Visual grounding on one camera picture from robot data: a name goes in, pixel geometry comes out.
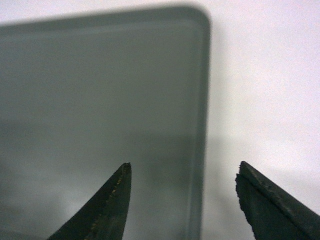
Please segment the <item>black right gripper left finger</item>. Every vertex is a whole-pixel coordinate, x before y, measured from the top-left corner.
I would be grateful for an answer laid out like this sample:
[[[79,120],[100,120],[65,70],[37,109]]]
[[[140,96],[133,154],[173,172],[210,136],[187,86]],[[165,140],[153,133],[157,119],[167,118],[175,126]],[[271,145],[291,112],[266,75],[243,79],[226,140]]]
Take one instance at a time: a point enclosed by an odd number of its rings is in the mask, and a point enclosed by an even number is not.
[[[50,240],[121,240],[132,189],[132,166],[124,163]]]

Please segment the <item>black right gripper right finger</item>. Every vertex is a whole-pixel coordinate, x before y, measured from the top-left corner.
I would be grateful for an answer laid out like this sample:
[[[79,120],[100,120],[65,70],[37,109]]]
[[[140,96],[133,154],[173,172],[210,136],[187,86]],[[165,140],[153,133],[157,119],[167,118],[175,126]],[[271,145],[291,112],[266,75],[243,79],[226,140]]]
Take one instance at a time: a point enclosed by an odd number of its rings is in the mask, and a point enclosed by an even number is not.
[[[236,176],[241,210],[257,240],[318,240],[320,217],[243,161]]]

